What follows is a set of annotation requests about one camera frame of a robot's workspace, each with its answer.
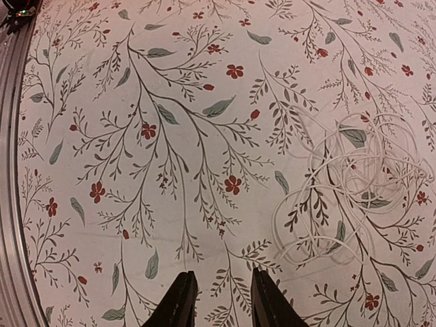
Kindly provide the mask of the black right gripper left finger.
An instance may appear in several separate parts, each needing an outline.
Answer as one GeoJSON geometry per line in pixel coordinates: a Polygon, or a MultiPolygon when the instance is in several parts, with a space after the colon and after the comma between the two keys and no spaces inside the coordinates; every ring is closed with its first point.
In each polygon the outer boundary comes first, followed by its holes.
{"type": "Polygon", "coordinates": [[[195,326],[198,282],[194,271],[180,272],[143,327],[195,326]]]}

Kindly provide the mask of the left arm base electronics board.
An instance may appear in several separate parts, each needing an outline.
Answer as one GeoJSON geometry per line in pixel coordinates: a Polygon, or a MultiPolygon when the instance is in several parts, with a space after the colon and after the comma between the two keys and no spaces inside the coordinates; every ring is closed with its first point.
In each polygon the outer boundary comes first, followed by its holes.
{"type": "Polygon", "coordinates": [[[28,22],[36,13],[40,1],[38,0],[2,0],[1,3],[7,10],[6,17],[1,21],[4,25],[17,25],[28,22]]]}

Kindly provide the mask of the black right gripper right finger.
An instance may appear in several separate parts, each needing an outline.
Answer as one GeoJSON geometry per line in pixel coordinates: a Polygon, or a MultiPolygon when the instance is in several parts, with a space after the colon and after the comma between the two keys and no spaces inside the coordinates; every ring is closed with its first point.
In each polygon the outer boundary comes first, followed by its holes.
{"type": "Polygon", "coordinates": [[[253,269],[251,316],[254,327],[307,327],[265,270],[253,269]]]}

